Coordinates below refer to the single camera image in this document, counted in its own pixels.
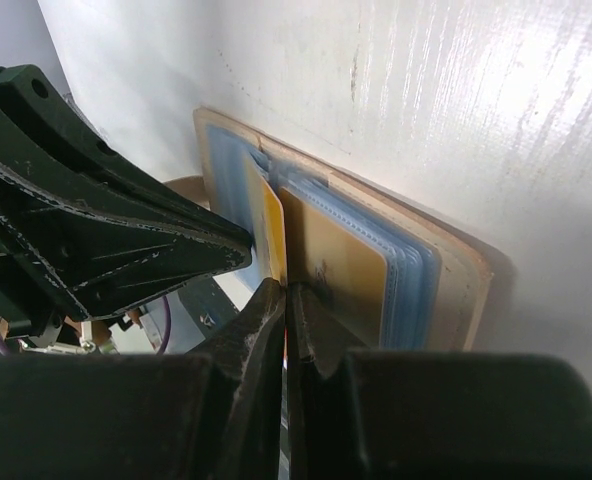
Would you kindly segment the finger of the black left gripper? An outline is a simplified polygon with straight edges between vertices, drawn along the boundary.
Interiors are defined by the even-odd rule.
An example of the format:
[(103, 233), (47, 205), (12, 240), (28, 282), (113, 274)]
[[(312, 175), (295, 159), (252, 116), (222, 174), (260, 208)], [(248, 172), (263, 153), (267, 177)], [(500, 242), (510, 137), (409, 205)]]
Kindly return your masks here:
[(0, 316), (13, 338), (114, 319), (246, 267), (252, 239), (139, 169), (34, 65), (0, 66)]

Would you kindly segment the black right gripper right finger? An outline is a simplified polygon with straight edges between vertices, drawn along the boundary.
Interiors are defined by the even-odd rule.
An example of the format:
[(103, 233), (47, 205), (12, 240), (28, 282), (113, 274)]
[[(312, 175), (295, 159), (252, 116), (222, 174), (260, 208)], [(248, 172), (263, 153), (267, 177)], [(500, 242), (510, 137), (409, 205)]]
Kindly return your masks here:
[(287, 403), (292, 479), (369, 479), (363, 343), (306, 283), (289, 286)]

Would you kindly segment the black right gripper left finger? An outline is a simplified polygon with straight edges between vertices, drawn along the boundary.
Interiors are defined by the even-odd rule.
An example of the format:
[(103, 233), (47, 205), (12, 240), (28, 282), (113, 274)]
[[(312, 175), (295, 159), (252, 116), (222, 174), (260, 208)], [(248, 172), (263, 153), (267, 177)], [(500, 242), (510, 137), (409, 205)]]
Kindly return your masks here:
[(198, 352), (211, 361), (192, 454), (196, 479), (278, 476), (285, 290), (266, 278)]

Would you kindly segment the gold VIP card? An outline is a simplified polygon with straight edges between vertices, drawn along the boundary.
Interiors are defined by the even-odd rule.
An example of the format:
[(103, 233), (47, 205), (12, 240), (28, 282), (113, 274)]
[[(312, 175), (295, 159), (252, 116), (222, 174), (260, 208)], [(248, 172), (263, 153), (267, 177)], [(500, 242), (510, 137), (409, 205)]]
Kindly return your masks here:
[(281, 187), (288, 278), (310, 284), (359, 340), (380, 344), (387, 261), (363, 234), (294, 187)]

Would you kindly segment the gold card page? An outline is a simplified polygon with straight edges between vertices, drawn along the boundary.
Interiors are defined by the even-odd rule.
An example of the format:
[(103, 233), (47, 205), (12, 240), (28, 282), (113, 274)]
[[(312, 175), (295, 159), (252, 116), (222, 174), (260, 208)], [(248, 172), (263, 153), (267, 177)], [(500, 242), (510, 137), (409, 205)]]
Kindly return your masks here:
[(260, 273), (286, 286), (288, 273), (283, 205), (251, 154), (244, 156), (243, 165)]

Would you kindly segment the beige leather card holder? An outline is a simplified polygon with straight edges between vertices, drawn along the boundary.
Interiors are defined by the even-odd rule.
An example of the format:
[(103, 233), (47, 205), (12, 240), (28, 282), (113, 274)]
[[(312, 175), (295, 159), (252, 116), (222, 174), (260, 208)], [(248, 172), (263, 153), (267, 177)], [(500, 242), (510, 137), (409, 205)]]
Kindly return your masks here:
[(254, 247), (244, 156), (251, 154), (278, 196), (294, 187), (363, 234), (385, 255), (380, 344), (399, 350), (468, 351), (492, 273), (475, 249), (355, 176), (222, 113), (193, 114), (201, 184), (210, 208), (252, 236), (252, 262), (237, 272), (248, 289), (263, 277)]

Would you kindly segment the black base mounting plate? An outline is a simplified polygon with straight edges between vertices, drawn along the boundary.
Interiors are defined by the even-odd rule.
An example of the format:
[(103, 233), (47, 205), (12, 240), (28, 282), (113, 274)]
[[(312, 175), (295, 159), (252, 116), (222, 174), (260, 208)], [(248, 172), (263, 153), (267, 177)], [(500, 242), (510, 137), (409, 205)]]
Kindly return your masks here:
[(178, 297), (206, 339), (211, 338), (239, 313), (238, 308), (213, 278), (193, 280), (178, 291)]

